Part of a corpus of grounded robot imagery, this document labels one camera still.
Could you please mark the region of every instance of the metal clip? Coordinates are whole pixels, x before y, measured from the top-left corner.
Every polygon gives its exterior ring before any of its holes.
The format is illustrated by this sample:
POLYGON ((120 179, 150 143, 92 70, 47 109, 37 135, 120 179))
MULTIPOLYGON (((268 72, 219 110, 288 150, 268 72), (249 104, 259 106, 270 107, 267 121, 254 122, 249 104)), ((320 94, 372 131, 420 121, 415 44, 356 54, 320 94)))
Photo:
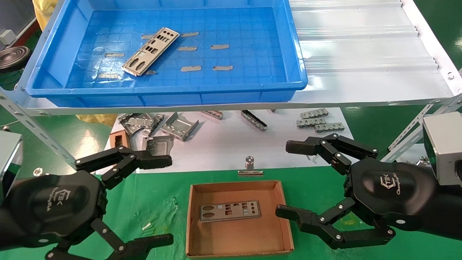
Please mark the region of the metal clip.
POLYGON ((239 176, 262 176, 263 171, 254 170, 254 158, 252 156, 247 156, 245 158, 245 171, 238 171, 239 176))

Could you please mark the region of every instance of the metal connector strip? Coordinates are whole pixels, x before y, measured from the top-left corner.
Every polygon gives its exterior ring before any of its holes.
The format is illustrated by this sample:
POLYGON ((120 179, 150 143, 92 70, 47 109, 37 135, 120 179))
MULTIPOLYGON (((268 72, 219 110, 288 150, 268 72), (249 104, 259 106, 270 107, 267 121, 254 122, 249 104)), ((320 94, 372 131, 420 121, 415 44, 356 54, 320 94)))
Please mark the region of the metal connector strip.
POLYGON ((268 128, 268 125, 266 125, 263 121, 261 121, 254 114, 252 114, 249 110, 241 110, 241 115, 245 119, 247 119, 247 121, 249 121, 252 125, 260 129, 261 131, 265 131, 266 128, 268 128))
POLYGON ((329 112, 325 108, 321 108, 318 110, 312 110, 312 111, 301 113, 300 117, 302 119, 308 119, 308 118, 320 118, 320 117, 325 117, 328 115, 329 115, 329 112))
POLYGON ((122 69, 134 76, 143 75, 179 35, 179 33, 169 28, 161 28, 122 65, 122 69))
POLYGON ((310 126, 315 126, 317 124, 325 124, 325 123, 326 121, 322 118, 299 119, 297 120, 297 127, 304 128, 304 127, 310 127, 310 126))
POLYGON ((342 123, 317 124, 315 125, 316 133, 338 132, 345 130, 342 123))
POLYGON ((202 111, 202 113, 207 114, 213 118, 216 118, 218 120, 223 119, 223 113, 220 111, 215 111, 215 110, 209 110, 209 111, 202 111))
POLYGON ((201 222, 225 221, 260 217, 258 201, 201 205, 201 222))

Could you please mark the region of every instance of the brown cardboard tray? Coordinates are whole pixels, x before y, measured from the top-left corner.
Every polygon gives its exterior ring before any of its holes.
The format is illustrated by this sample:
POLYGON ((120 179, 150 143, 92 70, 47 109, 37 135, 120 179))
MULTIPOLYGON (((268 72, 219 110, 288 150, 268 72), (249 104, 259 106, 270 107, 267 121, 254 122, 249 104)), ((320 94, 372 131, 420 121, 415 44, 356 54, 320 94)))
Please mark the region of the brown cardboard tray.
POLYGON ((191 259, 288 254, 294 250, 289 221, 275 215, 286 204, 277 180, 191 185, 186 255, 191 259), (200 206, 258 200, 261 217, 200 221, 200 206))

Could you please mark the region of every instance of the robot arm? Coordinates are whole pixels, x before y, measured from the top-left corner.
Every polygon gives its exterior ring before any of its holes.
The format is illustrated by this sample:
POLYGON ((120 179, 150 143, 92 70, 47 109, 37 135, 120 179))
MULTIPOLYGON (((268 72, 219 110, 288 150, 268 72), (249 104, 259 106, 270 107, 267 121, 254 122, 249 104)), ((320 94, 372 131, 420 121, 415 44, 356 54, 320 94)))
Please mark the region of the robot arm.
POLYGON ((106 191, 113 189, 135 169, 153 169, 172 164, 169 155, 152 156, 124 146, 75 161, 71 175, 43 175, 17 180, 0 206, 0 250, 49 244, 50 260, 88 260, 67 253, 94 231, 114 249, 108 260, 144 260, 155 247, 173 243, 171 234, 134 239, 124 243, 102 221, 106 213, 106 191), (101 176, 90 172, 114 165, 101 176))
POLYGON ((341 175, 345 200, 318 215, 310 210, 278 205, 276 215, 297 222, 300 231, 319 236, 331 248, 353 248, 388 243, 393 226, 462 240, 462 188, 440 186, 432 169, 407 163, 376 160, 377 150, 337 134, 288 141, 286 151, 319 154, 341 175), (342 153, 360 159, 351 164, 342 153), (349 212, 373 229, 340 232, 332 224, 349 212))

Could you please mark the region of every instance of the green floor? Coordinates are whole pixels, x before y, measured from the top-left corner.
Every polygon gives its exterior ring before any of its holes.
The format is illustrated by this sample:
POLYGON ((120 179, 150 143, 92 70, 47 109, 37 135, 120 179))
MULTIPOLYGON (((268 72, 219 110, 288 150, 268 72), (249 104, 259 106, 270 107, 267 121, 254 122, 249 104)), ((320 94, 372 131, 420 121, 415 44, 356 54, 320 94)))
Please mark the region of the green floor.
MULTIPOLYGON (((457 68, 462 67, 462 0, 416 0, 435 35, 453 60, 457 68)), ((33 47, 36 38, 30 39, 33 47)), ((14 83, 5 86, 11 89, 14 83)), ((373 145, 383 156, 388 145, 396 138, 423 106, 347 107, 342 108, 354 138, 373 145)), ((102 150, 106 144, 110 127, 88 124, 75 116, 37 118, 51 135, 73 155, 78 157, 85 151, 102 150)), ((0 125, 15 121, 15 118, 0 108, 0 125)), ((11 130, 24 136, 24 164, 21 177, 32 176, 32 171, 42 167, 52 174, 69 174, 72 169, 55 155, 23 125, 14 124, 11 130)), ((264 179, 281 180, 289 205, 322 211, 342 199, 343 178, 329 167, 292 168, 266 170, 264 179)), ((151 253, 149 260, 184 259, 184 233, 189 185, 213 180, 236 181, 235 172, 174 173, 132 175, 110 191, 108 214, 105 222, 122 239, 133 239, 143 235, 140 226, 154 221, 155 234, 171 232, 175 244, 151 253)), ((358 228, 362 224, 355 216, 347 216, 339 228, 358 228)), ((397 237, 385 247, 331 250, 312 235, 301 234, 292 226, 295 251, 287 256, 264 257, 282 260, 329 260, 329 259, 460 259, 462 247, 459 241, 422 233, 398 231, 397 237)), ((2 260, 43 259, 50 249, 15 249, 0 253, 2 260)), ((102 239, 92 235, 72 253, 92 259, 105 259, 109 247, 102 239)))

